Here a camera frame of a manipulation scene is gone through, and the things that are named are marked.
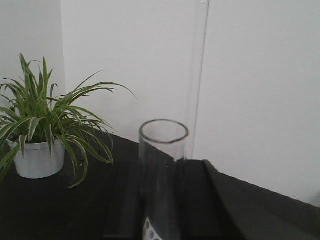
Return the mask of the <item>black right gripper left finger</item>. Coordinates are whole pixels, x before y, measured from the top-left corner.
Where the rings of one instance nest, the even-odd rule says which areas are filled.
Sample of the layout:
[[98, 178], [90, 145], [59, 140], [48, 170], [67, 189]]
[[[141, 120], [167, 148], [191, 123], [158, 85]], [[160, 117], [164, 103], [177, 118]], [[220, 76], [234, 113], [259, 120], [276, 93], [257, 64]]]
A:
[[130, 162], [118, 165], [104, 228], [103, 240], [139, 240], [141, 238], [139, 170]]

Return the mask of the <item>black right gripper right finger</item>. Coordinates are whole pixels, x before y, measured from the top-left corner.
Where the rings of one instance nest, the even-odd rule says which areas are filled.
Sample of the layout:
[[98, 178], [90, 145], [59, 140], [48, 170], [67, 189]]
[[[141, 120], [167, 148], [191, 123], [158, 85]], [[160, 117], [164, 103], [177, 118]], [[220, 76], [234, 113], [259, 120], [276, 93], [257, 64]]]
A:
[[180, 223], [183, 240], [222, 240], [216, 201], [204, 163], [187, 160], [183, 164]]

